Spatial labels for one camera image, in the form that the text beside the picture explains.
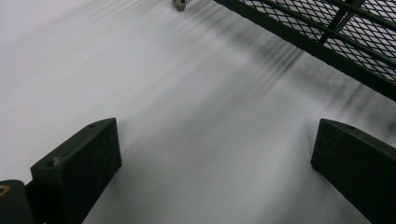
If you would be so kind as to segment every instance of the metal grate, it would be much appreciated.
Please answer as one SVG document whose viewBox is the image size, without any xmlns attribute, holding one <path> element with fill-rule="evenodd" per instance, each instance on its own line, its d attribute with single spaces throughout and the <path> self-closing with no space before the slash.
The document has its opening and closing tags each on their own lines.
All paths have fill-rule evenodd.
<svg viewBox="0 0 396 224">
<path fill-rule="evenodd" d="M 394 1 L 216 1 L 396 101 Z"/>
</svg>

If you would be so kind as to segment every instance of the white surface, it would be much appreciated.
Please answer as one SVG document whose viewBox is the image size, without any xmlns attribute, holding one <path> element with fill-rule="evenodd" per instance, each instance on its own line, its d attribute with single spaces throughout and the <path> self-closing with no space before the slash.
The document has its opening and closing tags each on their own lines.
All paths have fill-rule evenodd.
<svg viewBox="0 0 396 224">
<path fill-rule="evenodd" d="M 0 179 L 25 183 L 118 119 L 92 224 L 368 223 L 310 166 L 319 119 L 396 146 L 396 104 L 209 0 L 1 1 L 0 106 Z"/>
</svg>

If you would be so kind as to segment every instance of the screw hole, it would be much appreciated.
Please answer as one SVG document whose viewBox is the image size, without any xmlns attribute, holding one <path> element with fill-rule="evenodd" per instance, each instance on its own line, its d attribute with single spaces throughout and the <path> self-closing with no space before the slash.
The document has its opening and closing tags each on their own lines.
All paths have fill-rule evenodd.
<svg viewBox="0 0 396 224">
<path fill-rule="evenodd" d="M 0 185 L 0 197 L 6 195 L 11 187 L 9 185 Z"/>
<path fill-rule="evenodd" d="M 53 161 L 49 161 L 47 162 L 47 167 L 54 167 L 54 162 Z"/>
</svg>

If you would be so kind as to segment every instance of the metal mesh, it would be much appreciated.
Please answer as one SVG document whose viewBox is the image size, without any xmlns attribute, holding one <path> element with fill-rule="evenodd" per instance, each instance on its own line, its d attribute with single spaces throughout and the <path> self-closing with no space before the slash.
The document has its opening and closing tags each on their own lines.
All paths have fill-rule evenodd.
<svg viewBox="0 0 396 224">
<path fill-rule="evenodd" d="M 238 0 L 293 28 L 374 74 L 396 82 L 396 3 L 380 0 Z M 350 8 L 338 7 L 350 4 Z M 369 20 L 356 14 L 375 15 Z M 337 36 L 329 34 L 335 31 Z"/>
</svg>

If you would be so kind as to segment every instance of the black metal frame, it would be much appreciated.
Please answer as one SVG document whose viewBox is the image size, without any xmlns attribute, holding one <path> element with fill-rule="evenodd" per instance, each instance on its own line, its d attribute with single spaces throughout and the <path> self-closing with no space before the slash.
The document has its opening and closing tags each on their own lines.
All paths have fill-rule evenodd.
<svg viewBox="0 0 396 224">
<path fill-rule="evenodd" d="M 322 119 L 311 163 L 373 224 L 396 223 L 396 148 Z"/>
<path fill-rule="evenodd" d="M 392 35 L 396 34 L 396 20 L 392 18 L 396 8 L 384 18 L 367 10 L 366 5 L 371 1 L 365 0 L 215 1 L 396 102 L 396 35 Z M 328 13 L 325 19 L 329 22 L 321 22 L 291 6 L 296 2 L 320 3 L 318 7 L 327 8 L 318 11 L 329 7 L 335 11 L 324 11 L 324 14 Z M 362 29 L 363 34 L 357 32 L 357 37 L 351 36 L 344 30 L 356 28 L 350 25 L 352 19 L 370 22 L 374 30 L 370 30 L 370 24 L 363 24 L 367 31 Z M 372 39 L 370 34 L 377 30 L 385 33 L 383 39 Z"/>
<path fill-rule="evenodd" d="M 87 125 L 31 167 L 0 181 L 0 224 L 80 224 L 121 167 L 116 119 Z"/>
</svg>

